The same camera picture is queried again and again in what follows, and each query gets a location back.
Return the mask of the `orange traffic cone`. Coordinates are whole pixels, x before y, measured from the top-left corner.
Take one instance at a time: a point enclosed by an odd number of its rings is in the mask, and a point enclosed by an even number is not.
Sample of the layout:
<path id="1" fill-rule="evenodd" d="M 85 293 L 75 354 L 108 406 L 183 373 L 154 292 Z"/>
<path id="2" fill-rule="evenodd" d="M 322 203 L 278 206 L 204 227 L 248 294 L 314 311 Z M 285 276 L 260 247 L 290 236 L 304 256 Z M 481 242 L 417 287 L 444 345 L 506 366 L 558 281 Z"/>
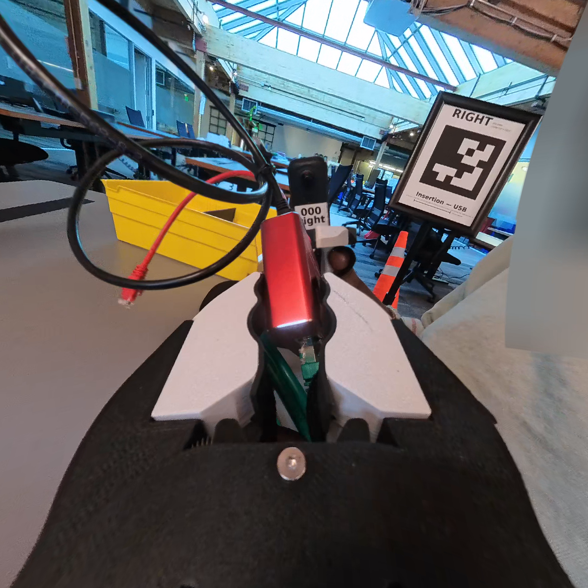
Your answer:
<path id="1" fill-rule="evenodd" d="M 373 289 L 373 294 L 382 303 L 385 304 L 386 296 L 389 294 L 394 280 L 396 279 L 399 270 L 405 260 L 405 250 L 408 239 L 407 231 L 400 231 L 398 238 L 392 248 L 392 251 L 379 274 L 378 280 Z"/>

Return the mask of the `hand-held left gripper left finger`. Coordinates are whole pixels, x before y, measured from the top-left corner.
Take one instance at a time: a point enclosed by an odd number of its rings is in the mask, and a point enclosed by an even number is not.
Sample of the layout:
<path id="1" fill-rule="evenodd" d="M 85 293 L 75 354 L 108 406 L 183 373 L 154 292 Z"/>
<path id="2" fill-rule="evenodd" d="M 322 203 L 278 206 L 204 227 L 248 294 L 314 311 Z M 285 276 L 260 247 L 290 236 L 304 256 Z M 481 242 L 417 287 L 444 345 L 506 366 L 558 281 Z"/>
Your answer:
<path id="1" fill-rule="evenodd" d="M 201 420 L 213 433 L 224 419 L 246 426 L 254 415 L 251 389 L 259 345 L 248 326 L 258 303 L 254 272 L 209 291 L 151 412 L 157 422 Z"/>

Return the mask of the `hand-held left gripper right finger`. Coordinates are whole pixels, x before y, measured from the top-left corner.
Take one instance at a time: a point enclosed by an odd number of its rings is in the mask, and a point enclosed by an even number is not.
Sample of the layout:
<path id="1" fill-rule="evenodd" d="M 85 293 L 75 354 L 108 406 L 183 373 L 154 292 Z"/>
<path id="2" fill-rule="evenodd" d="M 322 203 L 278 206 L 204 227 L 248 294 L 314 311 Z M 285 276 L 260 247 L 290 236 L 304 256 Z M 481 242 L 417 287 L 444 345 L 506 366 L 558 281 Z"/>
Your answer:
<path id="1" fill-rule="evenodd" d="M 333 273 L 324 278 L 326 304 L 335 318 L 324 360 L 335 430 L 341 432 L 350 419 L 359 418 L 376 440 L 386 418 L 429 419 L 432 410 L 390 315 Z"/>

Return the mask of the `red metal adapter box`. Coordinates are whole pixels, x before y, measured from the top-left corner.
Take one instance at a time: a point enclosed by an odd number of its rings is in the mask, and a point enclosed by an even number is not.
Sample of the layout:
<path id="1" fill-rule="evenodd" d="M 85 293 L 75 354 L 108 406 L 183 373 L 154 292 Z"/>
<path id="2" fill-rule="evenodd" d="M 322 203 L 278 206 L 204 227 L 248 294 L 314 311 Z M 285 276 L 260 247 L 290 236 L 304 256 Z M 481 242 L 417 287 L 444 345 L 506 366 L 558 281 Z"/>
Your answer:
<path id="1" fill-rule="evenodd" d="M 261 243 L 270 338 L 279 347 L 298 348 L 320 330 L 320 273 L 301 216 L 288 212 L 265 220 Z"/>

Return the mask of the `yellow plastic bin with divider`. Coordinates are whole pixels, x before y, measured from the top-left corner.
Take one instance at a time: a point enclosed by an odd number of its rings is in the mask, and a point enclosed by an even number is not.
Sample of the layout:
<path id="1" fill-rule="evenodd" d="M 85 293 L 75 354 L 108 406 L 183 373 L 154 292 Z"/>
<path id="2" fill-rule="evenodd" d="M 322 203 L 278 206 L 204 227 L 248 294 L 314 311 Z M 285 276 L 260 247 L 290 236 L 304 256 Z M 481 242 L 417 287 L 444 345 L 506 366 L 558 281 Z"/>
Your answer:
<path id="1" fill-rule="evenodd" d="M 147 251 L 189 193 L 168 181 L 104 179 L 102 184 L 117 239 Z M 224 203 L 196 195 L 168 229 L 157 253 L 206 268 L 240 243 L 260 209 L 255 203 Z"/>

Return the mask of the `framed marker sign on stand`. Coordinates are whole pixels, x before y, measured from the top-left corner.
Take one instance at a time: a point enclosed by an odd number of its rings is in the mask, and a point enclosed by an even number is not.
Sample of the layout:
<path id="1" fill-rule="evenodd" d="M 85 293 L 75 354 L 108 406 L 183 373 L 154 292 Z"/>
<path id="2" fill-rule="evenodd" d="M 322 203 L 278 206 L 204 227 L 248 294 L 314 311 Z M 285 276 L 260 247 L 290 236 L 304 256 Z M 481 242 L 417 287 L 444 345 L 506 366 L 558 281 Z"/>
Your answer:
<path id="1" fill-rule="evenodd" d="M 390 202 L 421 227 L 384 304 L 392 304 L 431 229 L 477 236 L 541 118 L 454 93 L 437 95 Z"/>

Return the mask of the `white ceiling projector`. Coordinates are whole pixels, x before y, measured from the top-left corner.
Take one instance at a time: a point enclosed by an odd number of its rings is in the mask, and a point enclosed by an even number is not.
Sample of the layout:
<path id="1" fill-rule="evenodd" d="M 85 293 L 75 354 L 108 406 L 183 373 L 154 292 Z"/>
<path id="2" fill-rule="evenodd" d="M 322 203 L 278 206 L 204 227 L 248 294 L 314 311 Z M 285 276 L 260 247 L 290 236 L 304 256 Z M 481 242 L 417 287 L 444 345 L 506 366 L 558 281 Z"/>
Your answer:
<path id="1" fill-rule="evenodd" d="M 417 17 L 410 11 L 410 1 L 369 1 L 364 24 L 382 33 L 402 36 Z"/>

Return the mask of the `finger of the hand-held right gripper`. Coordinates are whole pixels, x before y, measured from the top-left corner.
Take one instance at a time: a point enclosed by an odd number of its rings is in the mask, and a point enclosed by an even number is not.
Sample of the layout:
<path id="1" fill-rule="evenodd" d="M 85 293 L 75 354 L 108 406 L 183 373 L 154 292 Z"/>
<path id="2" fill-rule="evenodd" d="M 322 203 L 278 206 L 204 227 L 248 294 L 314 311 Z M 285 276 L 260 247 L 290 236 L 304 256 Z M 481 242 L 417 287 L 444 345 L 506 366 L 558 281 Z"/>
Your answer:
<path id="1" fill-rule="evenodd" d="M 354 227 L 318 225 L 315 228 L 315 249 L 330 249 L 354 243 Z"/>

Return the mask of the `black office chair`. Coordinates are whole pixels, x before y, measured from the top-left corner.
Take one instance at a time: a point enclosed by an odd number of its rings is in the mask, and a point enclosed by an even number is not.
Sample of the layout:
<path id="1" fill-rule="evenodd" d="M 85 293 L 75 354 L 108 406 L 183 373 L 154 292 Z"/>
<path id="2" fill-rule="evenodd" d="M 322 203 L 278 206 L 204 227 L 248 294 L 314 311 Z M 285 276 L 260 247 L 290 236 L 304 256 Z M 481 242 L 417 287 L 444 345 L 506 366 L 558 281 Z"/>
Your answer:
<path id="1" fill-rule="evenodd" d="M 352 207 L 355 218 L 342 224 L 344 227 L 356 227 L 357 235 L 371 230 L 382 218 L 387 196 L 387 181 L 376 183 L 374 188 L 373 202 L 371 204 L 357 204 Z"/>
<path id="2" fill-rule="evenodd" d="M 45 160 L 48 152 L 16 139 L 1 138 L 1 182 L 19 180 L 16 165 Z"/>
<path id="3" fill-rule="evenodd" d="M 429 294 L 428 301 L 436 302 L 434 277 L 441 263 L 461 265 L 461 261 L 449 251 L 454 239 L 458 236 L 455 231 L 431 228 L 416 251 L 413 261 L 415 266 L 403 278 L 403 284 L 416 280 Z"/>

